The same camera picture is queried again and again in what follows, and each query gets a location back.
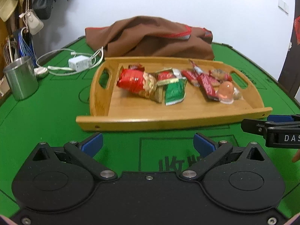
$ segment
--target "power adapter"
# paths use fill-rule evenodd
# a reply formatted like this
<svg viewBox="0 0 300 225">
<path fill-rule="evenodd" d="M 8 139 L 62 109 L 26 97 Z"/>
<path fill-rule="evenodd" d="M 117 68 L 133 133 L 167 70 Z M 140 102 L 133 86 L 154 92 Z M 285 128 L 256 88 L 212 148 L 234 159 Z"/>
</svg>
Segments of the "power adapter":
<svg viewBox="0 0 300 225">
<path fill-rule="evenodd" d="M 86 70 L 92 66 L 92 59 L 87 56 L 77 56 L 69 59 L 69 67 L 77 72 Z"/>
</svg>

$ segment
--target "green table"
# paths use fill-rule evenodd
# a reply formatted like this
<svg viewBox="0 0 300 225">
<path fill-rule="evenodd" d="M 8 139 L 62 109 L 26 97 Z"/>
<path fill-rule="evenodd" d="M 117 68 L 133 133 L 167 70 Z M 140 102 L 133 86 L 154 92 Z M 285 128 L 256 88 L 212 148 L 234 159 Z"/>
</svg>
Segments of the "green table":
<svg viewBox="0 0 300 225">
<path fill-rule="evenodd" d="M 223 61 L 243 72 L 257 87 L 265 106 L 273 114 L 300 113 L 291 100 L 266 73 L 247 58 L 223 44 L 212 45 L 215 60 Z M 77 52 L 92 52 L 81 39 L 70 46 Z M 69 52 L 61 52 L 49 65 L 66 66 Z M 73 76 L 48 75 L 30 98 L 16 102 L 10 96 L 0 107 L 0 214 L 11 216 L 18 210 L 11 183 L 20 166 L 38 142 L 63 146 L 71 140 L 81 141 L 90 133 L 76 124 L 78 115 L 89 114 L 89 86 L 94 70 Z M 227 140 L 236 146 L 259 142 L 286 182 L 285 197 L 279 209 L 288 217 L 300 211 L 300 162 L 292 163 L 295 150 L 264 146 L 260 136 L 242 132 L 240 124 L 199 127 L 186 130 L 103 133 L 104 146 L 95 159 L 120 175 L 122 171 L 180 170 L 197 160 L 193 136 L 201 132 L 215 141 Z"/>
</svg>

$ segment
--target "metal cup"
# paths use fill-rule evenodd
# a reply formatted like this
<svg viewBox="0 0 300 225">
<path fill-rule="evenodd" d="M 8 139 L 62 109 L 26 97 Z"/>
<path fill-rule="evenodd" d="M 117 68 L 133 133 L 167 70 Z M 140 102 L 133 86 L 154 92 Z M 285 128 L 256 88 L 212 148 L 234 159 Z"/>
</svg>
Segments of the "metal cup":
<svg viewBox="0 0 300 225">
<path fill-rule="evenodd" d="M 3 70 L 16 101 L 28 98 L 38 89 L 31 57 L 21 57 Z"/>
</svg>

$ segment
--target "beige pouch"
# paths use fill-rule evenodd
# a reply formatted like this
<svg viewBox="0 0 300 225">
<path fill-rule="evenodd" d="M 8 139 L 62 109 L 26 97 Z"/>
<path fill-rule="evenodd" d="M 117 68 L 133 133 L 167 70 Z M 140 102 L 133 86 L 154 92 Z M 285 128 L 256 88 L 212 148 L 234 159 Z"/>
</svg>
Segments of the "beige pouch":
<svg viewBox="0 0 300 225">
<path fill-rule="evenodd" d="M 37 34 L 44 27 L 44 23 L 38 18 L 35 12 L 30 9 L 26 14 L 29 31 L 32 35 Z"/>
</svg>

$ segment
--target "white wall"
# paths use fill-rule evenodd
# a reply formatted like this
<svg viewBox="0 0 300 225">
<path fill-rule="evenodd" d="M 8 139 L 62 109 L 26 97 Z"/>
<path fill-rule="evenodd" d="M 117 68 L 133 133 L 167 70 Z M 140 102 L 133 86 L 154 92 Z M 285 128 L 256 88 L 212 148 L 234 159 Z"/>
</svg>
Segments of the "white wall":
<svg viewBox="0 0 300 225">
<path fill-rule="evenodd" d="M 295 0 L 58 0 L 44 29 L 34 36 L 38 55 L 136 15 L 160 16 L 212 31 L 215 42 L 239 50 L 278 79 L 292 34 Z"/>
</svg>

